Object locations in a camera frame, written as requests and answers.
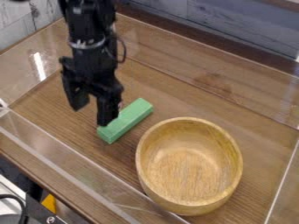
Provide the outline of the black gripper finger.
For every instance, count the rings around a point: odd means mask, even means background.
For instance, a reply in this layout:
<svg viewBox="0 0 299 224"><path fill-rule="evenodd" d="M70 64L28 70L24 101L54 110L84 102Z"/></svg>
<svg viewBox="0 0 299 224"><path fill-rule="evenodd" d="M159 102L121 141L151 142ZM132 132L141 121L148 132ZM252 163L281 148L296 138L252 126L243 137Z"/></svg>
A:
<svg viewBox="0 0 299 224"><path fill-rule="evenodd" d="M121 102L120 94L97 94L97 125L107 127L117 118L119 103Z"/></svg>
<svg viewBox="0 0 299 224"><path fill-rule="evenodd" d="M72 71L68 70L61 72L61 83L69 106L75 111L79 111L89 103L89 93L84 84L76 80Z"/></svg>

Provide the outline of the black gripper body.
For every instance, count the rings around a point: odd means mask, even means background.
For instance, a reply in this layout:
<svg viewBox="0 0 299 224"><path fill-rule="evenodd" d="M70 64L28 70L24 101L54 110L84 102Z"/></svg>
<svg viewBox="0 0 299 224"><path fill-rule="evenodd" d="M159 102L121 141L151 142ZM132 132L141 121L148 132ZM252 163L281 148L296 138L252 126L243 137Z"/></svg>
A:
<svg viewBox="0 0 299 224"><path fill-rule="evenodd" d="M76 80L84 84L88 95L123 94L124 88L116 77L117 59L116 43L77 45L69 43L72 56L61 56L61 71L72 71Z"/></svg>

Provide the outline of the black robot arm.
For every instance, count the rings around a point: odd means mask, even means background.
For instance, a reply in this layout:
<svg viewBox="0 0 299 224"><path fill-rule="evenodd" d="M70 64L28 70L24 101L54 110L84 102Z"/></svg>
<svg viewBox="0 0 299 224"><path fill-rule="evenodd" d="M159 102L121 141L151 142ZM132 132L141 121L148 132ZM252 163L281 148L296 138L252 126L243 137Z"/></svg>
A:
<svg viewBox="0 0 299 224"><path fill-rule="evenodd" d="M115 29L113 0L58 0L68 26L69 57L60 57L61 83L73 110L97 100L97 125L108 126L117 118L123 85L117 65L127 59L119 49L125 43Z"/></svg>

